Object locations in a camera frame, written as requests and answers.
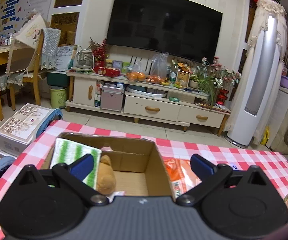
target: tv stand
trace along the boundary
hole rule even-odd
[[[180,125],[183,127],[183,131],[186,131],[187,127],[194,123],[218,128],[218,136],[221,135],[226,120],[230,115],[195,105],[195,98],[207,99],[208,96],[203,92],[188,92],[173,86],[162,86],[146,82],[130,82],[126,77],[122,76],[109,78],[96,73],[82,74],[76,72],[67,72],[67,75],[70,76],[69,99],[66,101],[66,110],[68,112],[71,107],[74,107],[123,115],[133,117],[135,123],[138,123],[140,119],[145,119]],[[101,109],[94,106],[97,80],[164,90],[172,97],[180,98],[180,101],[172,102],[167,98],[152,98],[125,91],[125,103],[121,112]]]

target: black tv screen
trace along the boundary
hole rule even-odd
[[[222,13],[189,0],[115,0],[107,44],[212,62]]]

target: green and white cloth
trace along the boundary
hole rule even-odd
[[[83,182],[93,189],[96,189],[98,164],[102,153],[102,151],[97,148],[63,138],[57,138],[50,167],[58,163],[71,164],[88,153],[94,157],[94,168]]]

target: brown stuffed animal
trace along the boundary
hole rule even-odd
[[[104,155],[98,166],[96,190],[103,195],[111,195],[115,191],[116,178],[111,167],[111,159]]]

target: tiled floor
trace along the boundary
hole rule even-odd
[[[20,109],[27,102],[33,103],[31,98],[16,98],[16,108]],[[51,108],[50,100],[43,98],[42,106]],[[148,120],[140,120],[139,123],[136,124],[134,123],[134,119],[130,117],[92,112],[76,108],[73,108],[72,110],[74,112],[67,112],[66,110],[63,110],[65,121],[169,140],[216,145],[220,147],[235,147],[226,141],[223,137],[218,137],[216,135],[217,129],[209,128],[206,126],[191,125],[188,128],[188,131],[183,132],[182,127],[178,125],[171,125]],[[3,113],[4,120],[0,122],[0,126],[15,112],[13,112],[10,107],[3,106]],[[251,145],[249,149],[265,151],[269,150],[263,145]]]

